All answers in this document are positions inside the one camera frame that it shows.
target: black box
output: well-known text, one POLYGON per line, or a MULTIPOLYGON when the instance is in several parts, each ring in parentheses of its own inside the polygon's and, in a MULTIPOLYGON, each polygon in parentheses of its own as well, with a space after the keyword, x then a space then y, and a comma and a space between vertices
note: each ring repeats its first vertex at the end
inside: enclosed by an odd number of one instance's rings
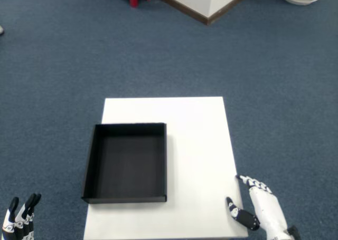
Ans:
POLYGON ((88 203, 165 202, 166 124, 95 125, 82 199, 88 203))

